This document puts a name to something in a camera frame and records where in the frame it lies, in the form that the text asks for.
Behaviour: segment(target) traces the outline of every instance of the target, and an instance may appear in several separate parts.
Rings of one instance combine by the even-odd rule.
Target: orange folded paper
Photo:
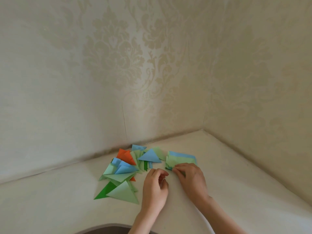
[[[120,160],[122,160],[122,161],[124,161],[130,165],[136,165],[136,163],[133,160],[129,150],[119,149],[119,152],[117,154],[117,158],[119,158]]]

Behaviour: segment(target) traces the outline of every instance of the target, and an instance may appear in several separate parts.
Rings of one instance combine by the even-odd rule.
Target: damask wallpaper
[[[201,129],[210,2],[1,0],[0,182]]]
[[[312,0],[224,0],[204,128],[312,204]]]

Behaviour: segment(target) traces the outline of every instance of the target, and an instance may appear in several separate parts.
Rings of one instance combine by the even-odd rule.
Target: floral wallpaper pattern
[[[0,10],[0,182],[204,124],[312,202],[311,0]]]
[[[204,128],[312,204],[312,1],[228,0],[214,8],[224,22]]]

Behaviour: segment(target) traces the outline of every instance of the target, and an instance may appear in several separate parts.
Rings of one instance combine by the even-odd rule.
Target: stack of paper
[[[130,181],[135,181],[134,175],[152,168],[152,162],[165,160],[163,152],[159,147],[146,149],[144,146],[132,145],[132,151],[119,149],[117,157],[113,158],[99,181],[107,179],[109,183],[95,197],[101,199],[113,197],[131,203],[138,204],[135,192],[138,190]]]
[[[166,168],[172,170],[172,168],[179,163],[194,163],[197,165],[195,156],[169,151],[166,157]]]

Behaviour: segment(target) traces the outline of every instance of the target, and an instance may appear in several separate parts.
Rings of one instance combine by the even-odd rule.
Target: dark green paper triangle
[[[108,182],[108,184],[103,188],[103,190],[94,198],[94,199],[102,199],[108,197],[107,194],[115,189],[117,186],[112,182]]]

